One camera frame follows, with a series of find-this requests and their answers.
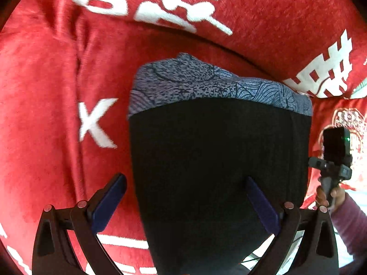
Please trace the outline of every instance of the white letter x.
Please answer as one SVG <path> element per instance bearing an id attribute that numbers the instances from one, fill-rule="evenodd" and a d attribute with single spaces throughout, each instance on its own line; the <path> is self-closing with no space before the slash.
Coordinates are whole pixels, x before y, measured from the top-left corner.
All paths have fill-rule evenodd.
<path id="1" fill-rule="evenodd" d="M 93 108 L 90 115 L 88 114 L 85 103 L 79 103 L 79 116 L 81 120 L 79 141 L 82 141 L 87 131 L 89 131 L 95 143 L 101 148 L 117 148 L 113 141 L 98 125 L 100 118 L 116 101 L 117 98 L 101 99 Z"/>

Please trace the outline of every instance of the black camera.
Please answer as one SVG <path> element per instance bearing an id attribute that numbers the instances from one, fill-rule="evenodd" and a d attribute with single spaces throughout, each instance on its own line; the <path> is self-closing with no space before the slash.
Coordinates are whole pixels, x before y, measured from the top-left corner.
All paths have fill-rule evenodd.
<path id="1" fill-rule="evenodd" d="M 329 207 L 332 208 L 334 200 L 330 193 L 340 182 L 350 180 L 352 177 L 352 155 L 350 154 L 350 131 L 344 127 L 329 128 L 323 132 L 324 158 L 311 157 L 309 166 L 321 171 L 320 183 Z"/>

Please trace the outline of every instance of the blue gripper pad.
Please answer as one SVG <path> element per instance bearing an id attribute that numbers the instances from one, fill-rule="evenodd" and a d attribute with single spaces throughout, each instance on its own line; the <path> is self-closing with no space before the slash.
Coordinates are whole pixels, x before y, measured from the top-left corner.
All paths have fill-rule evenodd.
<path id="1" fill-rule="evenodd" d="M 266 231 L 277 235 L 281 216 L 251 177 L 247 177 L 246 194 Z"/>
<path id="2" fill-rule="evenodd" d="M 103 231 L 110 221 L 127 188 L 126 177 L 120 174 L 114 183 L 104 192 L 96 209 L 91 216 L 91 229 L 93 233 Z"/>

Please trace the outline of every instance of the hand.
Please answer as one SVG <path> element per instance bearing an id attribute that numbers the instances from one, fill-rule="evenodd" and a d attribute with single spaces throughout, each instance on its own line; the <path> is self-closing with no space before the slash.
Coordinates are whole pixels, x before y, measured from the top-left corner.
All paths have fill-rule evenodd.
<path id="1" fill-rule="evenodd" d="M 316 193 L 316 202 L 320 206 L 328 207 L 329 202 L 326 200 L 326 194 L 321 186 L 317 187 Z M 335 205 L 332 208 L 333 212 L 335 212 L 345 201 L 345 190 L 338 186 L 334 188 L 330 194 L 333 198 L 335 198 Z"/>

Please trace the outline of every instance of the cable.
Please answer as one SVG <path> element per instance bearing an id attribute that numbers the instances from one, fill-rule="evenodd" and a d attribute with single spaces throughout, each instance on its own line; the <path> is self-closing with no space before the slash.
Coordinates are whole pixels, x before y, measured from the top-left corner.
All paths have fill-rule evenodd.
<path id="1" fill-rule="evenodd" d="M 247 263 L 249 261 L 255 261 L 255 260 L 259 260 L 259 259 L 261 259 L 261 257 L 253 258 L 252 260 L 248 260 L 248 261 L 243 261 L 242 263 Z"/>
<path id="2" fill-rule="evenodd" d="M 296 240 L 294 240 L 293 242 L 292 242 L 292 244 L 294 243 L 294 242 L 297 242 L 298 240 L 300 240 L 301 238 L 303 238 L 303 236 L 300 236 L 299 238 L 297 238 Z"/>

